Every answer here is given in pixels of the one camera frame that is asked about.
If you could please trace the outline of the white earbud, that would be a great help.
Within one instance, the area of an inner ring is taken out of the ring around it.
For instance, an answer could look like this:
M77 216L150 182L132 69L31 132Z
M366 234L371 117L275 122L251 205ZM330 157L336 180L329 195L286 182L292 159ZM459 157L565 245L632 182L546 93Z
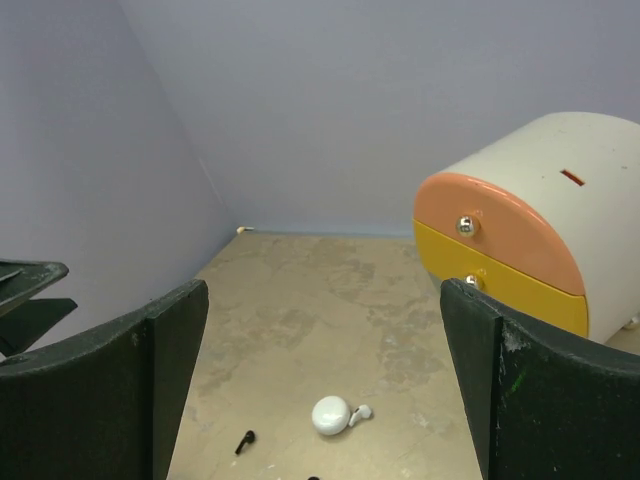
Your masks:
M368 405L360 405L351 413L348 426L352 428L361 420L368 420L372 416L373 411Z

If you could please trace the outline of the white earbud charging case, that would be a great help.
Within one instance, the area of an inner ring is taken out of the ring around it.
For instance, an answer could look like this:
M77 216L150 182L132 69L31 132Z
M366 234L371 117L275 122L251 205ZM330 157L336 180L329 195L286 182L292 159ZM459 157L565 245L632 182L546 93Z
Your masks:
M350 425L351 410L348 403L339 396L321 398L313 407L311 421L316 432L322 436L335 436Z

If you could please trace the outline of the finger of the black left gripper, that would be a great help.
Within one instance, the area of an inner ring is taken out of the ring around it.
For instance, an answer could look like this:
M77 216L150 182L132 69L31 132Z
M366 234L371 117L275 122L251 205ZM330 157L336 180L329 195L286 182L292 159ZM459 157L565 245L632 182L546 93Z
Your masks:
M77 308L70 298L35 296L69 273L60 262L1 260L1 354L11 357Z

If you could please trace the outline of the round white drawer cabinet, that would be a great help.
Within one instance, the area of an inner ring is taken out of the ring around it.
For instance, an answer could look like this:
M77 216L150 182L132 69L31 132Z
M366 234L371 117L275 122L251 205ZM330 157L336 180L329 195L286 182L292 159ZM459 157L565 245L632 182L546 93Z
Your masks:
M413 225L435 282L603 343L639 323L639 126L544 115L429 176Z

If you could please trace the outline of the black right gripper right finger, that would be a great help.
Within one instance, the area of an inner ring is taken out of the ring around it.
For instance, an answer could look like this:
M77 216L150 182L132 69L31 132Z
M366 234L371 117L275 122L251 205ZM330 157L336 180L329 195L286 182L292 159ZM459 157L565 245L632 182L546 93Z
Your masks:
M636 479L639 357L459 279L440 310L485 479Z

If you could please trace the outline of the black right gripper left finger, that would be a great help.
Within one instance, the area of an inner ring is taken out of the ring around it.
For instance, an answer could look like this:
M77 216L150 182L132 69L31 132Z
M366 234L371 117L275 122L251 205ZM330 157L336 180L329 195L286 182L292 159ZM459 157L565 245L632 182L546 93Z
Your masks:
M166 478L208 308L194 279L2 362L2 478Z

